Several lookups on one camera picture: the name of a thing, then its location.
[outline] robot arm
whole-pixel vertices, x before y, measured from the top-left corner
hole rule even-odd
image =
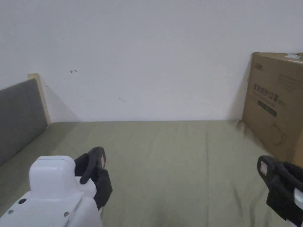
[[[42,156],[31,166],[31,190],[0,218],[0,226],[102,226],[100,212],[112,192],[100,166],[104,149],[93,148],[76,161]]]
[[[303,227],[303,169],[266,155],[257,168],[269,189],[267,205],[292,226]]]

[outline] bed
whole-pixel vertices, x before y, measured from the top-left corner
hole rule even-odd
[[[48,124],[0,167],[0,215],[29,190],[43,155],[76,158],[103,146],[113,193],[109,226],[286,226],[266,205],[256,170],[266,154],[241,121]]]

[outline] gray headboard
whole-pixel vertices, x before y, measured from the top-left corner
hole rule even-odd
[[[36,79],[0,90],[0,166],[47,127]]]

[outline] wooden headboard frame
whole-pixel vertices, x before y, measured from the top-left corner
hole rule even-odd
[[[43,104],[43,109],[44,109],[44,112],[45,112],[45,117],[46,117],[46,120],[47,120],[47,124],[49,125],[51,123],[51,119],[49,117],[49,113],[48,113],[48,110],[47,110],[47,105],[46,105],[46,100],[45,100],[45,96],[44,96],[43,89],[42,89],[42,83],[41,83],[40,75],[38,73],[31,73],[31,74],[27,75],[27,79],[28,80],[36,79],[36,81],[37,81],[38,88],[39,88],[39,93],[40,93],[42,104]]]

